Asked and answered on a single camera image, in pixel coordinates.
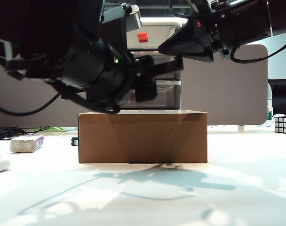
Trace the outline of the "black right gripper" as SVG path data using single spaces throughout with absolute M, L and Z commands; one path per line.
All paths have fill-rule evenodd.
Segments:
M 229 31 L 223 30 L 220 22 L 226 22 L 230 15 L 229 0 L 189 0 L 192 9 L 187 23 L 170 38 L 159 45 L 161 54 L 194 59 L 211 63 L 214 53 L 229 59 L 231 44 Z

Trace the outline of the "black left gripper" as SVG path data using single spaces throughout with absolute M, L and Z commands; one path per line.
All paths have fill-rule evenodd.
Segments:
M 131 72 L 134 74 L 135 82 L 148 82 L 135 88 L 136 102 L 154 100 L 157 95 L 155 76 L 175 73 L 183 70 L 183 58 L 155 65 L 153 56 L 135 56 Z

